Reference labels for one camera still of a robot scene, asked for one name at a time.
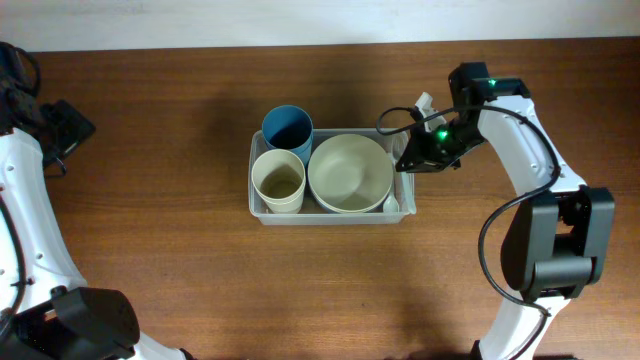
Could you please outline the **cream spoon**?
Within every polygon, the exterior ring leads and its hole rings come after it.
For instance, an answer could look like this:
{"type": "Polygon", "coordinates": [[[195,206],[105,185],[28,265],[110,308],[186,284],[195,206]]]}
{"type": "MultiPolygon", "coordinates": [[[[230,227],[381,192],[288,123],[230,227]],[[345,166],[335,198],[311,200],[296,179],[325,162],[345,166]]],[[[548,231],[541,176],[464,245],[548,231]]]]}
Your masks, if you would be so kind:
{"type": "MultiPolygon", "coordinates": [[[[395,174],[395,158],[392,155],[391,152],[387,153],[390,162],[391,162],[391,168],[392,168],[392,173],[395,174]]],[[[396,197],[395,197],[395,176],[392,176],[392,181],[391,181],[391,185],[390,185],[390,189],[389,189],[389,193],[382,205],[382,210],[384,213],[395,213],[398,212],[400,208],[399,202],[397,201],[396,197]]]]}

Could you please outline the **cream bowl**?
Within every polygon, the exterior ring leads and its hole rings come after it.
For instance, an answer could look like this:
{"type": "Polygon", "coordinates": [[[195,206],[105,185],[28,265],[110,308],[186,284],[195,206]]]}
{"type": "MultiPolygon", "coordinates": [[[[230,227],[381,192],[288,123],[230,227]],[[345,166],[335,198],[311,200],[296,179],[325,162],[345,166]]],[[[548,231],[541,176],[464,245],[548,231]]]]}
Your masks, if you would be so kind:
{"type": "Polygon", "coordinates": [[[381,198],[389,192],[392,176],[385,149],[358,134],[340,134],[325,140],[313,151],[307,168],[311,190],[327,202],[353,191],[381,198]]]}
{"type": "Polygon", "coordinates": [[[353,191],[339,199],[327,202],[313,190],[310,190],[309,194],[321,209],[329,213],[341,214],[381,212],[384,202],[390,195],[387,192],[384,196],[378,198],[375,194],[371,195],[368,192],[353,191]]]}

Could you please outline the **dark blue cup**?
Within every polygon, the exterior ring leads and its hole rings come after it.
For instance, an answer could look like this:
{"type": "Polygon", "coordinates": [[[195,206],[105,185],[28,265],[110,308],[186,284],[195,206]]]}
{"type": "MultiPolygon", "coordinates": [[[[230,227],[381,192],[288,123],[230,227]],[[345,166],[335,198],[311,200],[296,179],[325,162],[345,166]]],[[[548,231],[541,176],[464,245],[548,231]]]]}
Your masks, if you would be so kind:
{"type": "Polygon", "coordinates": [[[266,143],[273,148],[302,149],[311,141],[313,123],[300,107],[281,105],[270,110],[262,122],[266,143]]]}

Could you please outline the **cream cup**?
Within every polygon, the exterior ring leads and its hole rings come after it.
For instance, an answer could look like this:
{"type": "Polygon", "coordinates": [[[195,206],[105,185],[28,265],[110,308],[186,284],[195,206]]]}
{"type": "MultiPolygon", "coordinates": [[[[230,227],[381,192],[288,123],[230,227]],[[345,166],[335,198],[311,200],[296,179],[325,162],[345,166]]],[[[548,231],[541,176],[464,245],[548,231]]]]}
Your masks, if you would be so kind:
{"type": "Polygon", "coordinates": [[[297,214],[303,205],[304,193],[298,193],[286,198],[271,198],[260,195],[260,199],[267,208],[275,214],[297,214]]]}
{"type": "Polygon", "coordinates": [[[250,179],[253,188],[265,202],[288,204],[304,194],[306,168],[293,152],[273,149],[255,160],[250,179]]]}

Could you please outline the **cream fork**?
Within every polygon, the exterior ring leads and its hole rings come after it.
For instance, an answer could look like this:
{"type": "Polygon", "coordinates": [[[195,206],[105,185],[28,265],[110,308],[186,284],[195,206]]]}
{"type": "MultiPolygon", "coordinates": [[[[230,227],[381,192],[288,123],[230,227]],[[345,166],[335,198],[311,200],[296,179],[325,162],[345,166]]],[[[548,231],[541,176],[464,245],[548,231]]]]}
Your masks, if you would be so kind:
{"type": "Polygon", "coordinates": [[[392,136],[391,155],[395,162],[398,162],[406,147],[406,133],[398,133],[392,136]]]}

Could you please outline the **blue bowl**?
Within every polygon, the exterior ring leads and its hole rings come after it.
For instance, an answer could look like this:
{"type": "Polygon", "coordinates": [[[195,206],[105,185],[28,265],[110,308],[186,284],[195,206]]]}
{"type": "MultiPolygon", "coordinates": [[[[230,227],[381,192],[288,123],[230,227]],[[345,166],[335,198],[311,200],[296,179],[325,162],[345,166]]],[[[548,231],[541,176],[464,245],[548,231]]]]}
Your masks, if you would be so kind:
{"type": "Polygon", "coordinates": [[[324,202],[322,199],[318,199],[317,203],[319,207],[330,213],[357,214],[372,212],[381,206],[383,201],[373,202],[370,199],[356,195],[342,199],[335,204],[324,202]]]}

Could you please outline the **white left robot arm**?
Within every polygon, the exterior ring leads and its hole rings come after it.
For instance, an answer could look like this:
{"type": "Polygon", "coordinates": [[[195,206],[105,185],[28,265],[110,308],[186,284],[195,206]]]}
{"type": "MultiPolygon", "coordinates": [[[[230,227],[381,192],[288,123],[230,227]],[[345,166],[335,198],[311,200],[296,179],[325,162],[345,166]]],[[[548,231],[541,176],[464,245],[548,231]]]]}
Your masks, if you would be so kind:
{"type": "Polygon", "coordinates": [[[40,105],[41,70],[1,45],[1,356],[4,359],[175,359],[139,327],[118,290],[91,288],[73,262],[46,189],[95,131],[64,100],[40,105]]]}

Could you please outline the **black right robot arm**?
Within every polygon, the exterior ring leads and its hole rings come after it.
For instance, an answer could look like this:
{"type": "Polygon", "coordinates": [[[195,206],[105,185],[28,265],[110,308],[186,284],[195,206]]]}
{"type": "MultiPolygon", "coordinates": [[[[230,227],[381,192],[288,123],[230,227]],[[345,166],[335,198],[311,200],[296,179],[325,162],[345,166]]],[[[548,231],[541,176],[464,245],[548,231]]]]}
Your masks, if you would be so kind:
{"type": "Polygon", "coordinates": [[[543,129],[525,83],[497,78],[483,62],[462,63],[448,76],[451,121],[422,94],[408,108],[408,145],[399,172],[435,173],[488,143],[516,193],[484,222],[478,258],[502,297],[473,359],[531,359],[554,318],[603,273],[615,201],[564,161],[543,129]]]}

